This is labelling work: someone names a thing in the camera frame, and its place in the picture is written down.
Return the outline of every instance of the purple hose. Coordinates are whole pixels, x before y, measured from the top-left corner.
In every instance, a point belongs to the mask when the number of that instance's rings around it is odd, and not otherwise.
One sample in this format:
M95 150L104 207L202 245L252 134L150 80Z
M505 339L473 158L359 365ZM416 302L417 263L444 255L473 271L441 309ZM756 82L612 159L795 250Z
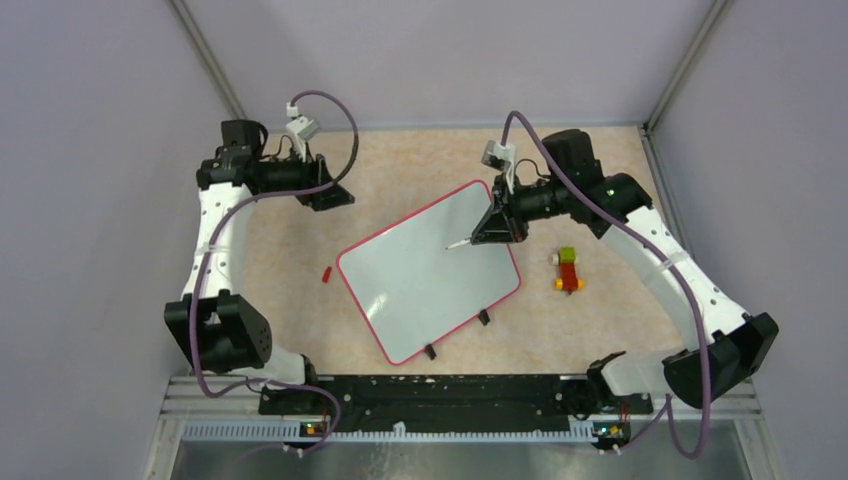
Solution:
M321 92L321 91L318 91L318 90L307 90L305 92L301 92L301 93L297 94L292 99L291 104L294 105L294 103L297 100L299 100L300 98L303 98L307 95L316 95L316 96L324 97L324 98L332 101L333 103L335 103L336 105L338 105L342 109L345 116L350 121L350 125L351 125L351 128L353 130L354 148L352 150L352 157L351 158L354 158L355 154L356 154L356 148L359 145L359 129L356 126L356 121L354 121L353 115L351 115L351 113L347 109L347 107L345 107L344 104L342 104L342 102L339 101L337 98L330 95L329 93ZM350 165L351 165L351 163L349 162L348 166L345 168L345 171L349 170L348 167L350 167ZM221 232L224 230L224 226L226 226L227 222L233 217L233 215L235 215L236 212L241 210L241 208L244 207L245 205L248 205L248 204L251 204L251 203L254 203L254 202L258 202L259 200L263 200L263 199L266 199L266 198L288 197L288 196L292 196L292 195L311 195L313 193L319 193L319 192L322 192L322 191L327 190L328 188L332 187L335 184L335 182L336 182L336 180L332 180L332 181L325 183L323 185L319 185L317 187L307 188L307 189L303 189L303 190L290 190L290 191L285 191L285 192L261 193L259 195L254 195L250 198L246 198L246 199L242 200L241 202L235 204L230 210L228 210L224 214L224 216L221 218L221 221L218 222L218 225L215 226L215 229L212 231L212 235L209 237L209 246L211 247L211 246L215 245L215 243L218 241L218 237L221 236ZM338 399L336 399L336 397L333 396L333 394L324 390L323 388L313 387L311 385L290 385L290 384L278 382L276 380L269 380L269 379L264 379L264 378L247 378L245 380L241 380L241 381L235 382L231 385L228 385L220 391L213 392L209 388L209 385L206 383L206 377L203 375L203 369L201 368L201 365L200 365L200 351L199 351L198 342L197 342L197 304L198 304L198 300L199 300L199 297L200 297L200 290L203 286L203 280L206 276L206 269L209 267L209 260L210 260L210 251L207 250L206 252L203 253L203 257L200 260L200 267L198 268L197 279L194 282L194 289L192 290L192 296L191 296L191 302L189 304L189 314L188 314L189 345L190 345L190 350L191 350L191 366L194 369L194 375L197 378L198 385L200 385L200 390L202 390L203 394L206 395L209 398L219 398L223 395L226 395L228 392L232 391L235 388L245 386L245 385L250 385L252 383L267 382L268 384L276 386L276 387L319 393L319 394L327 397L328 399L330 399L330 401L333 403L333 408L335 409L334 410L335 414L333 415L333 420L330 422L330 426L328 427L328 429L324 433L324 435L321 437L321 439L318 442L316 442L315 445L312 445L311 447L305 449L303 451L303 453L305 454L305 453L311 452L311 451L313 451L317 448L320 448L321 445L324 444L324 442L326 441L327 437L333 432L333 430L335 430L336 425L338 425L339 418L341 416L341 406L339 405Z
M660 250L656 245L651 243L650 240L640 235L638 232L628 227L626 224L618 221L615 217L605 212L601 207L596 205L589 197L583 194L579 188L572 182L568 176L565 175L565 172L559 168L559 165L556 164L554 159L551 157L551 154L548 153L548 150L545 148L545 145L542 144L542 140L539 139L539 135L536 133L536 130L533 129L533 126L530 124L530 121L527 120L521 112L517 110L513 110L509 112L509 115L506 117L506 122L504 123L503 134L501 135L501 145L506 145L507 138L509 137L509 127L512 124L513 119L518 119L521 122L521 125L524 126L524 129L527 130L527 134L530 135L530 138L533 140L533 143L536 145L536 148L539 149L539 153L545 158L545 161L548 163L548 168L553 172L557 178L565 185L565 188L574 195L580 202L589 207L589 210L597 214L599 217L603 218L605 221L620 228L624 233L630 235L637 242L641 243L645 248L651 251L660 262L667 262L668 257ZM695 445L695 449L691 452L685 450L683 446L680 444L680 441L677 436L677 431L674 429L674 414L671 406L671 396L666 396L665 405L663 408L657 413L656 417L649 423L644 429L640 430L639 433L634 437L633 441L631 441L625 448L633 445L636 440L641 438L641 436L647 433L650 429L657 424L659 419L663 414L668 413L669 417L669 430L671 431L671 438L674 441L674 446L684 457L693 460L701 456L704 448L707 446L707 442L710 436L710 411L712 402L712 385L710 384L710 362L709 356L707 352L707 336L704 333L704 319L701 316L701 310L698 308L698 300L695 298L695 293L692 291L692 288L689 286L689 283L686 282L686 279L683 278L683 275L677 269L677 267L672 263L669 267L669 272L671 272L672 276L674 276L677 283L680 285L680 288L683 290L683 295L686 296L686 300L689 302L689 307L692 309L692 315L695 317L695 331L698 335L698 356L701 364L701 390L703 392L704 405L703 410L701 410L701 430L698 435L698 443Z

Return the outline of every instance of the purple cable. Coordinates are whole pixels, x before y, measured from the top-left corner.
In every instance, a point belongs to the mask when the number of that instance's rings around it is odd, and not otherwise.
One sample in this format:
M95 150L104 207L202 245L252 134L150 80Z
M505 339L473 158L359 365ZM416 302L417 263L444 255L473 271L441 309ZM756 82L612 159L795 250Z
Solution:
M640 235L638 232L628 227L625 223L618 221L615 217L604 211L601 207L596 205L589 197L587 197L583 192L577 188L577 185L572 182L565 172L559 168L559 165L556 164L551 154L545 148L545 145L542 143L542 140L539 139L539 135L536 133L536 130L533 129L533 126L530 124L530 121L527 120L521 112L517 110L513 110L509 112L509 115L506 117L506 122L504 123L503 134L501 135L501 145L506 145L507 138L509 137L509 127L512 124L513 119L518 119L521 122L521 125L524 126L524 129L527 130L527 134L530 135L530 138L533 140L533 143L536 145L536 148L539 149L539 153L542 154L542 157L545 158L545 161L548 164L548 168L553 172L557 178L565 185L565 188L574 195L580 202L589 207L589 210L594 212L599 217L603 218L609 224L614 225L620 228L624 233L630 235L637 242L642 244L645 248L651 251L660 262L667 262L668 256L666 256L662 250L660 250L656 245L651 243L650 240ZM657 424L659 419L665 413L668 413L669 417L669 430L671 431L671 438L674 442L675 448L680 452L684 457L693 460L701 456L704 451L704 448L707 446L707 442L710 436L710 412L711 412L711 401L712 401L712 385L710 385L710 363L709 356L707 352L707 336L704 333L704 319L701 316L701 310L698 308L698 300L695 298L695 293L692 291L692 288L689 286L689 283L683 278L683 275L677 269L677 267L671 263L669 266L669 272L671 272L672 276L674 276L677 283L680 285L680 288L683 290L683 295L686 297L686 300L689 302L689 306L692 309L692 315L695 317L695 331L698 336L698 356L701 364L701 390L702 397L704 398L703 409L701 410L701 430L698 435L698 443L695 445L695 449L691 452L685 450L683 445L680 443L677 431L674 428L674 414L672 411L671 405L671 396L666 396L665 405L663 408L657 413L656 417L645 427L643 430L640 430L636 437L631 441L625 448L632 446L636 440L641 438L644 433L647 433L654 425Z
M292 196L292 195L298 195L298 196L299 195L312 195L314 193L319 193L319 192L322 192L322 191L327 190L328 188L332 187L336 182L338 182L338 180L341 179L343 174L346 174L347 171L350 170L350 167L353 164L353 160L355 160L355 158L356 158L356 152L357 152L358 145L359 145L359 129L356 126L356 121L354 121L353 115L351 115L351 113L347 109L347 107L345 107L344 104L342 104L342 102L339 101L336 97L330 95L329 93L318 91L318 90L307 90L305 92L301 92L301 93L297 94L292 99L291 104L294 105L294 103L297 100L299 100L300 98L303 98L307 95L316 95L316 96L324 97L324 98L332 101L333 103L338 105L339 108L342 109L345 116L350 121L350 125L351 125L351 128L353 130L353 138L354 138L353 145L354 146L351 149L351 161L348 162L348 165L345 166L345 169L342 171L342 173L339 174L338 177L336 177L336 179L331 180L330 182L327 182L323 185L319 185L319 186L313 187L313 188L306 188L306 189L303 189L303 190L289 190L289 191L285 191L285 192L261 193L259 195L254 195L250 198L246 198L246 199L242 200L241 202L235 204L230 210L228 210L224 214L224 216L221 218L221 220L215 226L215 229L212 231L212 235L209 237L209 246L210 247L215 245L215 243L218 241L218 237L221 236L221 232L224 230L224 226L226 226L227 222L233 217L233 215L236 214L236 212L241 210L241 208L244 207L245 205L249 205L251 203L258 202L259 200L263 200L263 199L266 199L266 198L288 197L288 196ZM324 390L323 388L313 387L311 385L291 385L291 384L287 384L287 383L278 382L276 380L270 380L270 379L264 379L264 378L247 378L245 380L241 380L241 381L235 382L231 385L228 385L228 386L224 387L223 389L221 389L220 391L217 391L217 392L213 392L209 388L209 385L206 383L206 377L203 375L203 369L200 366L200 351L199 351L199 348L198 348L198 341L197 341L197 304L198 304L198 300L199 300L199 297L200 297L200 290L203 286L203 280L206 277L206 269L209 267L209 260L210 260L210 251L207 250L206 252L203 253L203 257L200 260L200 267L198 268L197 279L194 282L194 289L192 290L192 296L191 296L191 302L189 304L189 314L188 314L189 345L190 345L190 350L191 350L191 366L194 369L194 375L197 378L197 383L200 386L200 390L203 391L203 394L206 395L209 398L219 398L223 395L226 395L228 392L232 391L235 388L245 386L245 385L250 385L252 383L263 383L263 382L265 382L265 383L268 383L268 384L276 386L276 387L288 388L288 389L292 389L292 390L309 391L309 392L315 392L315 393L321 394L321 395L327 397L333 403L333 408L335 409L335 414L333 415L333 420L330 422L329 428L324 433L324 435L321 437L321 439L318 442L316 442L315 445L312 445L311 447L305 449L303 451L303 453L306 454L306 453L311 452L311 451L313 451L317 448L320 448L321 445L323 445L324 442L327 440L327 437L329 437L330 434L333 432L333 430L335 430L336 425L338 425L339 418L341 416L341 406L339 405L338 399L336 399L336 397L333 396L332 393Z

